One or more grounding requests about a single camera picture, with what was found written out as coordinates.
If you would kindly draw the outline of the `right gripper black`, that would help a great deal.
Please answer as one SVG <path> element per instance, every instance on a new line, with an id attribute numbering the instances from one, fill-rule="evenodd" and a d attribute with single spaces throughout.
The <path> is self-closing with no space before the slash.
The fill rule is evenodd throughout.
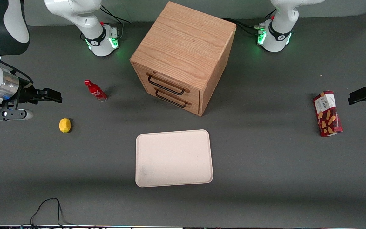
<path id="1" fill-rule="evenodd" d="M 61 93 L 52 89 L 44 90 L 45 98 L 42 95 L 42 90 L 36 89 L 33 85 L 25 88 L 22 83 L 19 83 L 18 91 L 13 99 L 13 106 L 18 106 L 20 103 L 32 103 L 37 105 L 38 101 L 52 101 L 62 103 Z"/>

